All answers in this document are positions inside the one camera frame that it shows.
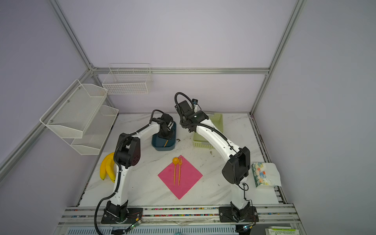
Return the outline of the orange plastic fork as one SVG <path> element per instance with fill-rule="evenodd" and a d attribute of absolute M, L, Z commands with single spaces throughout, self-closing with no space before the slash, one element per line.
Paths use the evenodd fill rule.
<path fill-rule="evenodd" d="M 178 162 L 178 164 L 179 164 L 178 186 L 180 186 L 180 182 L 181 182 L 181 167 L 182 167 L 182 164 L 183 164 L 183 159 L 182 159 L 182 158 L 183 158 L 183 157 L 180 156 L 180 157 L 179 157 L 179 162 Z"/>

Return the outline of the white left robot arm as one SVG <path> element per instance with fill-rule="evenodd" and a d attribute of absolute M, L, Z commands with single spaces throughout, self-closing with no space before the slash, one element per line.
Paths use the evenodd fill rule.
<path fill-rule="evenodd" d="M 114 192 L 105 198 L 107 201 L 105 214 L 117 221 L 123 221 L 128 214 L 128 188 L 131 180 L 131 170 L 141 159 L 141 141 L 153 135 L 171 140 L 176 136 L 172 129 L 173 117 L 162 113 L 161 117 L 151 117 L 149 123 L 139 130 L 119 136 L 114 152 L 114 162 L 117 167 Z"/>

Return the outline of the yellow plastic spoon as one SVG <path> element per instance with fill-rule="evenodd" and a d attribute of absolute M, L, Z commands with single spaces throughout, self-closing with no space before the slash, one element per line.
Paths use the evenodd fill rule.
<path fill-rule="evenodd" d="M 172 163 L 173 163 L 173 165 L 174 165 L 174 171 L 173 171 L 173 185 L 175 186 L 175 181 L 176 181 L 176 168 L 177 168 L 177 165 L 179 164 L 179 158 L 178 158 L 178 157 L 173 158 Z"/>

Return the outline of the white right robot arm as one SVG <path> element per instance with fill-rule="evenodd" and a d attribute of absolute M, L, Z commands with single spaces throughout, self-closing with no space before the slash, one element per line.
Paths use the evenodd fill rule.
<path fill-rule="evenodd" d="M 217 150 L 225 165 L 222 175 L 232 185 L 232 200 L 230 202 L 231 217 L 235 222 L 243 222 L 253 211 L 250 200 L 245 193 L 250 170 L 250 150 L 239 147 L 230 141 L 210 120 L 203 111 L 197 110 L 196 104 L 186 100 L 175 101 L 175 109 L 180 116 L 180 124 L 189 132 L 195 132 L 204 137 Z"/>

